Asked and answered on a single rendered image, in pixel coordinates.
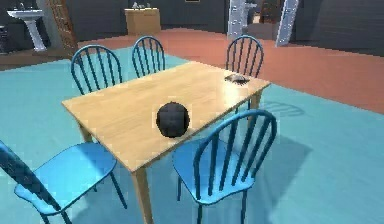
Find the light wooden dining table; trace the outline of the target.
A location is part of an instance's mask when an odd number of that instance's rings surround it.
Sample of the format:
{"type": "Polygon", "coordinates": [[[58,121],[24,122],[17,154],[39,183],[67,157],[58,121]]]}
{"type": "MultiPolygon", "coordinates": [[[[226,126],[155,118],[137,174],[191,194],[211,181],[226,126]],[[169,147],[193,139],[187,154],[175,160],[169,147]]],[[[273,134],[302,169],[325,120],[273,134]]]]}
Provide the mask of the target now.
{"type": "Polygon", "coordinates": [[[230,72],[196,61],[64,100],[86,141],[97,139],[131,173],[144,224],[154,224],[146,168],[246,101],[256,108],[266,80],[237,85],[230,72]],[[156,127],[159,108],[184,105],[190,116],[183,136],[169,139],[156,127]]]}

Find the blue spindle-back chair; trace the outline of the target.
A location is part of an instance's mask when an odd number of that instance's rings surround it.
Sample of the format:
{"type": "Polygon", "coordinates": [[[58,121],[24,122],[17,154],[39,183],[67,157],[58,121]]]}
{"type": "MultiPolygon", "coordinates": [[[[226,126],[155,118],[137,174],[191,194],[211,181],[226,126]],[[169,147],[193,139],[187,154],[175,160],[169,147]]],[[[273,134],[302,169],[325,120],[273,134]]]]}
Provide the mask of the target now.
{"type": "Polygon", "coordinates": [[[227,48],[225,69],[230,71],[229,75],[242,75],[250,81],[258,77],[263,61],[261,42],[253,36],[241,35],[227,48]]]}
{"type": "Polygon", "coordinates": [[[173,152],[177,186],[185,187],[198,204],[196,224],[202,224],[205,206],[236,193],[242,194],[240,224],[245,224],[248,190],[276,135],[273,114],[249,109],[227,118],[207,137],[188,141],[173,152]]]}
{"type": "Polygon", "coordinates": [[[131,59],[138,78],[165,69],[164,48],[153,36],[142,36],[134,43],[131,59]]]}
{"type": "Polygon", "coordinates": [[[60,214],[72,224],[66,210],[110,176],[124,208],[127,203],[113,169],[117,160],[102,144],[84,142],[70,146],[32,171],[6,144],[0,141],[0,168],[17,185],[14,193],[29,202],[45,224],[49,216],[60,214]]]}
{"type": "Polygon", "coordinates": [[[99,44],[77,50],[72,56],[70,71],[82,95],[123,82],[119,58],[111,49],[99,44]]]}

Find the black ball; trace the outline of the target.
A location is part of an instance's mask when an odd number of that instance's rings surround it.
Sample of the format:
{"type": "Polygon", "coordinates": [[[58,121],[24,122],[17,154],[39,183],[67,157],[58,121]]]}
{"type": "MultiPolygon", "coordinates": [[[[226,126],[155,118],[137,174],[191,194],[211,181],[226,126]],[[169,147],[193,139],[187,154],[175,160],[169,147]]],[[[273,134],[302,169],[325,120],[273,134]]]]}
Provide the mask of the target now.
{"type": "Polygon", "coordinates": [[[185,106],[177,102],[164,104],[157,112],[156,125],[168,138],[181,137],[189,127],[190,117],[185,106]]]}

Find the small dark flat object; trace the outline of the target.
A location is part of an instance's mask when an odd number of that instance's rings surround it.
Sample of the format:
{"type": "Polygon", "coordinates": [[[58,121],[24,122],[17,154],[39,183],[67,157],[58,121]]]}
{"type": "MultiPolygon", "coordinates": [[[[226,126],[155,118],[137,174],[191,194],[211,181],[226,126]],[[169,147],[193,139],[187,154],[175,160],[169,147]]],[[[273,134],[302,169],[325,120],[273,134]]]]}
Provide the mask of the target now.
{"type": "Polygon", "coordinates": [[[236,75],[236,74],[228,75],[224,78],[224,80],[238,84],[238,85],[243,85],[243,84],[249,82],[249,79],[245,78],[242,75],[236,75]]]}

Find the light wooden cabinet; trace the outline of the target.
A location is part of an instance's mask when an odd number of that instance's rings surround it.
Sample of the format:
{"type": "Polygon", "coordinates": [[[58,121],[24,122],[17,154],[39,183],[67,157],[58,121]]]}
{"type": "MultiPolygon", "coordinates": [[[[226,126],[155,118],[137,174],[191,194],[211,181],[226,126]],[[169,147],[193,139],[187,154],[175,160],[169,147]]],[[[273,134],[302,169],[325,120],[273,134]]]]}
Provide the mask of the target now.
{"type": "Polygon", "coordinates": [[[161,30],[158,8],[125,9],[129,35],[152,35],[161,30]]]}

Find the brown wooden room door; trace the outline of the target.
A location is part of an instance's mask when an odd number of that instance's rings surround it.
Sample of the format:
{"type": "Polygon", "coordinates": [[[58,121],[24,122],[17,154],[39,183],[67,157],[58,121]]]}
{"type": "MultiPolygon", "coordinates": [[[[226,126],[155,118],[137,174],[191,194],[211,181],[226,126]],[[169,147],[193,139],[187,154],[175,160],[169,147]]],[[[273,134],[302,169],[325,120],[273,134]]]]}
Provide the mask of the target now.
{"type": "Polygon", "coordinates": [[[78,44],[67,9],[66,0],[46,1],[52,11],[66,57],[71,58],[78,50],[78,44]]]}

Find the white doorway frame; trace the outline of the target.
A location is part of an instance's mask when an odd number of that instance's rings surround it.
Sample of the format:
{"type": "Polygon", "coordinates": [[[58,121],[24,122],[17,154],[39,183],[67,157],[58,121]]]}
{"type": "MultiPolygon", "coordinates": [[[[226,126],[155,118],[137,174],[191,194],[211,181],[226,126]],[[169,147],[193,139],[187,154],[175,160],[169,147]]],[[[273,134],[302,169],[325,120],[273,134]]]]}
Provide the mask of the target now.
{"type": "Polygon", "coordinates": [[[227,36],[248,34],[274,40],[276,47],[289,43],[300,0],[229,0],[227,36]]]}

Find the white pedestal sink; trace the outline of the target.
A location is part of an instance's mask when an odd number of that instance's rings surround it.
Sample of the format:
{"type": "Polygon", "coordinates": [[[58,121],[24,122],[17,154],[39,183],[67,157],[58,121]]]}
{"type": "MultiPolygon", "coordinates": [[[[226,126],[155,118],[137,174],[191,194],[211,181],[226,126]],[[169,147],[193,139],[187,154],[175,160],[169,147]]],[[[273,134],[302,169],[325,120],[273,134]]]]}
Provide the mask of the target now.
{"type": "Polygon", "coordinates": [[[8,15],[13,18],[21,19],[26,24],[36,52],[46,51],[46,47],[36,25],[36,21],[44,16],[44,12],[41,9],[11,10],[8,11],[8,15]]]}

